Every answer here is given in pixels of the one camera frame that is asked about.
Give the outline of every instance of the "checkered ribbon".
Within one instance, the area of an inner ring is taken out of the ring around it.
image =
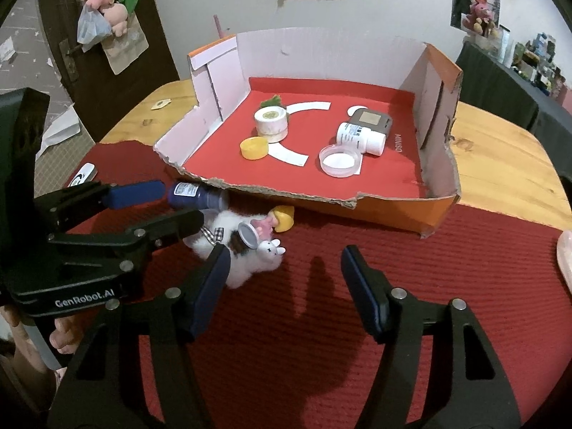
[[[201,232],[212,246],[215,246],[217,243],[221,243],[222,238],[224,237],[224,227],[217,227],[214,233],[206,227],[201,227]]]

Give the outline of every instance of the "gray tablecloth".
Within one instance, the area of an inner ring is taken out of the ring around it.
[[[457,59],[463,70],[460,100],[530,131],[559,175],[572,175],[572,115],[530,82],[472,43]]]

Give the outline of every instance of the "tiled floor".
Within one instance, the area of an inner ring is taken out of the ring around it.
[[[94,141],[82,125],[81,133],[49,147],[36,161],[35,196],[61,189],[94,145]]]

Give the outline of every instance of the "gray square object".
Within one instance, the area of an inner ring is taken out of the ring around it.
[[[350,124],[361,125],[361,127],[368,127],[375,132],[380,132],[389,136],[393,119],[386,113],[380,111],[369,110],[361,108],[357,110],[351,119],[348,121]]]

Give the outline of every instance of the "ribbed red fabric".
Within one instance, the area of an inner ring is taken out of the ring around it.
[[[137,142],[98,144],[84,162],[97,178],[119,184],[171,179],[165,164]],[[238,197],[241,210],[268,202]],[[115,231],[168,209],[165,202],[107,211],[78,231]],[[556,264],[560,232],[457,205],[437,233],[419,236],[296,210],[280,235],[287,248],[275,272],[225,290],[206,334],[190,347],[197,378],[218,429],[353,428],[379,365],[382,348],[368,337],[340,272],[340,253],[356,244],[371,266],[418,298],[467,301],[488,334],[516,394],[523,421],[546,399],[572,357],[572,305]],[[156,253],[145,276],[153,296],[198,264],[182,243]],[[148,343],[142,340],[148,406]],[[425,341],[410,419],[424,401],[430,361]]]

